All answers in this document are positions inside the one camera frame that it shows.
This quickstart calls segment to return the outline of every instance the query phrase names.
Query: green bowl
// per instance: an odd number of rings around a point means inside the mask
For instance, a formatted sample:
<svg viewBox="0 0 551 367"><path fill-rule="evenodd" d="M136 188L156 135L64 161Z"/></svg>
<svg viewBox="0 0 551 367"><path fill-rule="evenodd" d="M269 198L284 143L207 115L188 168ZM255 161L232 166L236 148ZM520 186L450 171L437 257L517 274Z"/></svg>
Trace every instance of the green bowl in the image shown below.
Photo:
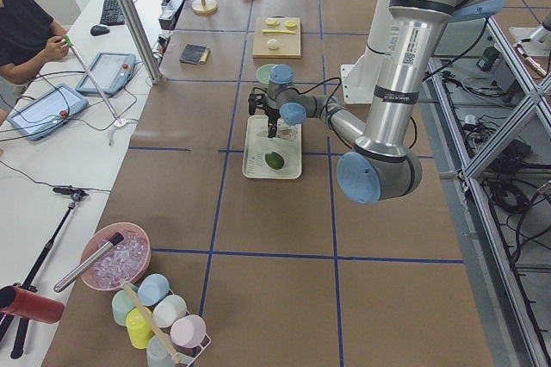
<svg viewBox="0 0 551 367"><path fill-rule="evenodd" d="M269 83L269 75L272 72L272 68L274 68L275 64L265 64L261 66L257 70L257 80L259 83L263 85L268 85Z"/></svg>

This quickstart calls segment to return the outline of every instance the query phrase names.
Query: gray cup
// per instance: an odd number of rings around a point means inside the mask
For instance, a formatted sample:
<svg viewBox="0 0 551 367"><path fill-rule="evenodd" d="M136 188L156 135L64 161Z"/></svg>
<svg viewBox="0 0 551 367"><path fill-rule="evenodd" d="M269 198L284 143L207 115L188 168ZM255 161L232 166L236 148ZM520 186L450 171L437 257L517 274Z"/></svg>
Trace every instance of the gray cup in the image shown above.
<svg viewBox="0 0 551 367"><path fill-rule="evenodd" d="M147 367L175 367L175 365L163 343L156 336L153 336L147 345Z"/></svg>

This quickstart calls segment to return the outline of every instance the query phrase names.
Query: person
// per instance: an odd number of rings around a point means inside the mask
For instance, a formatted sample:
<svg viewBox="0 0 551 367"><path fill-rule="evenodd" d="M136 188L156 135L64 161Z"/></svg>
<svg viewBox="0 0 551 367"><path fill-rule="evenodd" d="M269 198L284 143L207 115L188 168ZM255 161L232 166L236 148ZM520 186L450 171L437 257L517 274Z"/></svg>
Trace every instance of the person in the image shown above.
<svg viewBox="0 0 551 367"><path fill-rule="evenodd" d="M0 76L25 84L69 52L67 31L34 0L0 0Z"/></svg>

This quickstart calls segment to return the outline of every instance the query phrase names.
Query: wooden base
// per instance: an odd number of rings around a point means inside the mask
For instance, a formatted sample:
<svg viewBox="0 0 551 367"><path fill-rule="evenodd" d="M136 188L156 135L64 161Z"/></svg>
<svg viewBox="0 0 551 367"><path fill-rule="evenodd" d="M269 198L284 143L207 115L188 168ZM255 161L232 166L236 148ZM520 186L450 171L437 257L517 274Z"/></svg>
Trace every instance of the wooden base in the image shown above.
<svg viewBox="0 0 551 367"><path fill-rule="evenodd" d="M205 0L205 5L203 5L202 0L194 0L191 9L199 16L209 16L216 12L218 4L214 0Z"/></svg>

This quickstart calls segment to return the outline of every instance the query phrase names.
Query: wooden handle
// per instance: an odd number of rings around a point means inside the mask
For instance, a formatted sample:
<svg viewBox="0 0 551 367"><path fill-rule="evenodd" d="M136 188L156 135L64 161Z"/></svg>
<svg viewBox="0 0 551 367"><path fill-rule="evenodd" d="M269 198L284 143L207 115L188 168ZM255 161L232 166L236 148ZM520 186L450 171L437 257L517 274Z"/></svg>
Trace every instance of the wooden handle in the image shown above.
<svg viewBox="0 0 551 367"><path fill-rule="evenodd" d="M153 332L155 333L155 335L157 336L161 344L164 346L164 349L170 354L172 361L178 364L182 363L183 362L182 354L176 351L176 349L174 348L170 340L166 338L166 335L164 335L164 333L158 327L153 317L151 317L149 312L147 312L147 309L144 307L144 305L141 303L136 293L130 287L130 283L128 281L123 281L121 283L121 287L125 290L127 295L130 297L130 299L132 300L136 308L141 312L141 315L144 317L145 322L147 322L151 330L153 330Z"/></svg>

